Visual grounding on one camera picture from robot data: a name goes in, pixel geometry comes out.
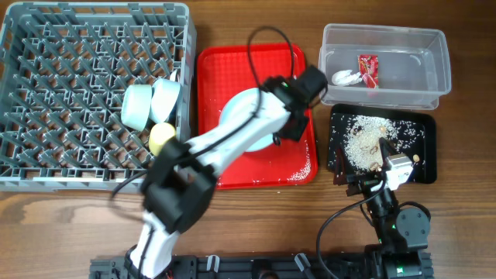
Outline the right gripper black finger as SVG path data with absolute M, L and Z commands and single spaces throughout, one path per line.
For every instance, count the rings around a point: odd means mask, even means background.
M 398 153 L 394 146 L 384 137 L 379 139 L 379 147 L 382 157 L 389 157 L 390 155 L 396 155 Z
M 338 147 L 335 151 L 334 174 L 336 176 L 355 174 L 342 147 Z

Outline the food scraps and rice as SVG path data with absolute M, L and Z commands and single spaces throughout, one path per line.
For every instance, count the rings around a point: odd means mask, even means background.
M 346 121 L 343 148 L 351 166 L 363 173 L 383 164 L 380 138 L 385 138 L 399 153 L 407 153 L 424 135 L 424 129 L 411 121 L 352 115 Z

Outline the light blue plate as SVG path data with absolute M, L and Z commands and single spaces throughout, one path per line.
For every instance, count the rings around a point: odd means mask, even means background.
M 247 102 L 257 103 L 258 93 L 259 91 L 257 88 L 250 88 L 246 89 L 245 91 L 241 91 L 240 93 L 232 97 L 221 111 L 221 114 L 219 116 L 219 125 L 222 125 L 227 120 L 230 120 L 232 117 L 236 116 L 238 112 L 244 112 L 245 104 Z M 259 150 L 263 150 L 272 144 L 272 136 L 267 135 L 256 141 L 246 151 L 249 153 L 256 152 Z

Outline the white napkin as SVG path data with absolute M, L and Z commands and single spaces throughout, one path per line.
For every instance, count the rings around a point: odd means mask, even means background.
M 336 72 L 332 78 L 331 82 L 335 86 L 346 87 L 354 84 L 358 84 L 362 81 L 362 75 L 360 72 L 352 73 L 352 70 L 344 70 Z

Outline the red snack wrapper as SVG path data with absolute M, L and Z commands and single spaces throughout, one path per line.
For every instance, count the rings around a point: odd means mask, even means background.
M 367 88 L 379 88 L 378 55 L 361 54 L 358 56 L 359 72 Z

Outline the white plastic spoon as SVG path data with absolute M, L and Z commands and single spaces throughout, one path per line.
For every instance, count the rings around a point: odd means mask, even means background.
M 179 70 L 174 70 L 170 73 L 169 80 L 173 82 L 179 82 L 180 79 L 180 72 Z

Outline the light blue bowl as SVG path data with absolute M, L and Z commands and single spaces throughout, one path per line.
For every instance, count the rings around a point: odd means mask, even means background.
M 181 86 L 176 81 L 157 79 L 152 85 L 149 117 L 155 123 L 169 122 L 173 118 Z

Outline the yellow plastic cup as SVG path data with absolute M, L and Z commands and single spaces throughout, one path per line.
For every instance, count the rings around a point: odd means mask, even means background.
M 158 156 L 164 144 L 176 136 L 176 129 L 168 122 L 157 123 L 150 131 L 149 148 L 154 156 Z

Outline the green bowl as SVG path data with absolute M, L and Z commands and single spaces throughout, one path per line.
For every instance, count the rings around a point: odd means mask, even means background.
M 130 85 L 125 91 L 122 102 L 122 123 L 136 131 L 143 131 L 149 118 L 151 100 L 151 85 Z

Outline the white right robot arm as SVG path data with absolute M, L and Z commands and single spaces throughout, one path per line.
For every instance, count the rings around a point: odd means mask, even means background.
M 431 215 L 419 203 L 400 203 L 394 191 L 406 183 L 413 172 L 412 160 L 399 153 L 384 138 L 378 151 L 383 164 L 365 174 L 346 169 L 342 148 L 336 150 L 333 183 L 346 185 L 349 196 L 362 195 L 360 210 L 374 227 L 378 244 L 365 246 L 364 252 L 341 260 L 348 265 L 350 278 L 428 278 L 430 260 L 422 254 L 428 246 Z

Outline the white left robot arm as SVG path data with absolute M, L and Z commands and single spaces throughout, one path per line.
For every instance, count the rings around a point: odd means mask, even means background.
M 299 141 L 305 112 L 320 91 L 304 76 L 270 77 L 255 93 L 235 95 L 230 116 L 214 129 L 184 143 L 167 140 L 140 186 L 144 226 L 128 255 L 129 272 L 163 274 L 180 234 L 204 215 L 224 171 L 265 136 Z

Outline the black waste tray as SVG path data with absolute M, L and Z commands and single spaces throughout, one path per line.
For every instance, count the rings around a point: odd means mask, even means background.
M 436 122 L 426 114 L 372 108 L 358 105 L 334 105 L 330 112 L 329 152 L 327 168 L 334 170 L 335 151 L 344 145 L 345 129 L 355 123 L 357 116 L 380 117 L 399 125 L 399 136 L 394 140 L 396 150 L 409 157 L 419 156 L 420 161 L 414 164 L 410 182 L 431 184 L 437 179 L 436 165 Z

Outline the clear plastic waste bin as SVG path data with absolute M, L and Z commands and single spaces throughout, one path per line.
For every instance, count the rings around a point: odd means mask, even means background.
M 363 56 L 377 58 L 374 86 L 331 82 L 339 71 L 359 74 Z M 322 34 L 319 70 L 330 81 L 325 105 L 433 110 L 452 90 L 446 36 L 438 29 L 330 23 Z

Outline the grey dishwasher rack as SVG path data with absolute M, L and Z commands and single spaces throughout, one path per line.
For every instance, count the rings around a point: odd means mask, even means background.
M 16 2 L 1 26 L 1 189 L 109 191 L 151 166 L 124 126 L 125 90 L 172 74 L 191 135 L 197 33 L 179 2 Z

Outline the red serving tray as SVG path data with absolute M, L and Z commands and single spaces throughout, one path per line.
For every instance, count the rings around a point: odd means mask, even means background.
M 287 75 L 291 69 L 289 49 L 284 43 L 251 47 L 260 78 Z M 198 133 L 219 124 L 225 104 L 234 95 L 254 88 L 245 46 L 217 46 L 201 52 L 196 68 Z M 219 190 L 307 184 L 318 171 L 312 112 L 299 142 L 284 139 L 279 146 L 243 154 L 219 178 Z

